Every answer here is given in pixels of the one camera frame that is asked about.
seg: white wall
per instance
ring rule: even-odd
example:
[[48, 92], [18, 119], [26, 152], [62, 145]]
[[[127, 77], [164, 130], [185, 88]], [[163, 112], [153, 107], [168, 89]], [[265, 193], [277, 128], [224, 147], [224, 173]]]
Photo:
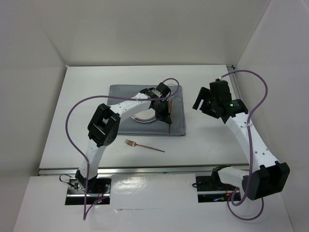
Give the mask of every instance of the white wall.
[[41, 160], [65, 66], [25, 0], [0, 1], [0, 231]]
[[[295, 232], [309, 230], [309, 0], [273, 0], [237, 65], [262, 75], [269, 96], [254, 117], [271, 151], [291, 173], [282, 192]], [[264, 89], [237, 75], [252, 108]]]
[[236, 64], [270, 0], [30, 0], [69, 65]]

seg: gray cloth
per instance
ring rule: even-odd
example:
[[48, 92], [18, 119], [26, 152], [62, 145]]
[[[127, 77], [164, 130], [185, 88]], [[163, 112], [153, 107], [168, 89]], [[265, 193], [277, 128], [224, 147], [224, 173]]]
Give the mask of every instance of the gray cloth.
[[[134, 97], [139, 91], [144, 88], [151, 88], [156, 86], [142, 86], [142, 85], [112, 85], [110, 86], [111, 96], [119, 97]], [[169, 86], [171, 91], [176, 90], [176, 86]], [[134, 121], [132, 118], [128, 118], [123, 121], [118, 130], [118, 134], [125, 135], [158, 135], [158, 136], [182, 136], [185, 135], [185, 119], [183, 110], [183, 92], [182, 87], [179, 87], [178, 92], [171, 98], [173, 99], [171, 120], [172, 124], [169, 125], [155, 121], [150, 124], [141, 124]], [[107, 105], [115, 105], [121, 103], [123, 100], [108, 98]]]

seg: copper fork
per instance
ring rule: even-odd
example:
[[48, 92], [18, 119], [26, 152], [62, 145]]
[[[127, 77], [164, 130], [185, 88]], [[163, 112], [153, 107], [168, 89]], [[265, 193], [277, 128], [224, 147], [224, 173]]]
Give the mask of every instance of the copper fork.
[[145, 147], [145, 148], [148, 148], [148, 149], [152, 149], [152, 150], [155, 150], [155, 151], [165, 152], [165, 151], [162, 151], [162, 150], [153, 148], [153, 147], [149, 147], [149, 146], [144, 146], [144, 145], [137, 144], [136, 142], [131, 141], [131, 140], [128, 140], [128, 139], [125, 140], [125, 143], [128, 144], [129, 146], [142, 146], [142, 147]]

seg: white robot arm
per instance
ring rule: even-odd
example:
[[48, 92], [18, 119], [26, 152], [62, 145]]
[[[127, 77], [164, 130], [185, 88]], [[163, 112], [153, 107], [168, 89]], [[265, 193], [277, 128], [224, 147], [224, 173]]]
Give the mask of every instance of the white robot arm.
[[[277, 192], [281, 192], [290, 169], [286, 163], [279, 163], [277, 158], [264, 144], [253, 123], [247, 124], [248, 110], [242, 100], [232, 100], [227, 81], [217, 79], [210, 83], [210, 89], [202, 87], [193, 106], [212, 117], [221, 118], [232, 130], [250, 162], [250, 143], [247, 127], [250, 127], [253, 143], [253, 174], [249, 183], [247, 196], [256, 200]], [[215, 184], [231, 184], [245, 190], [248, 184], [249, 172], [230, 166], [220, 166], [212, 172]]]
[[[166, 97], [169, 93], [171, 93], [169, 87], [160, 83], [156, 88], [141, 90], [133, 97], [136, 101], [124, 101], [111, 106], [105, 104], [98, 106], [88, 125], [89, 139], [86, 151], [86, 156], [89, 159], [88, 191], [95, 185], [102, 155], [106, 147], [117, 137], [121, 122], [134, 114], [153, 108], [157, 120], [171, 124], [167, 100], [156, 101], [156, 99]], [[150, 99], [150, 101], [139, 101], [139, 99]], [[85, 187], [86, 176], [87, 161], [84, 159], [75, 175], [83, 187]]]

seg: white tabletop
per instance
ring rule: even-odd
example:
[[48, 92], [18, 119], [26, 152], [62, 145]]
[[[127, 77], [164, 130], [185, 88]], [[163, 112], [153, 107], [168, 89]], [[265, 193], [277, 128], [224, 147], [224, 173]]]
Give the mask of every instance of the white tabletop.
[[[118, 135], [114, 143], [106, 148], [100, 167], [247, 163], [235, 136], [221, 119], [192, 109], [200, 88], [209, 87], [210, 82], [225, 73], [225, 65], [69, 67], [40, 168], [76, 168], [81, 165], [83, 157], [69, 143], [64, 129], [67, 113], [77, 101], [93, 95], [108, 95], [110, 85], [158, 85], [168, 77], [178, 79], [183, 87], [186, 135]], [[234, 98], [229, 77], [226, 81]], [[97, 106], [106, 102], [107, 99], [89, 100], [78, 106], [71, 115], [69, 131], [73, 141], [83, 151], [87, 148], [87, 125]], [[124, 143], [125, 139], [165, 150], [165, 153], [129, 147]]]

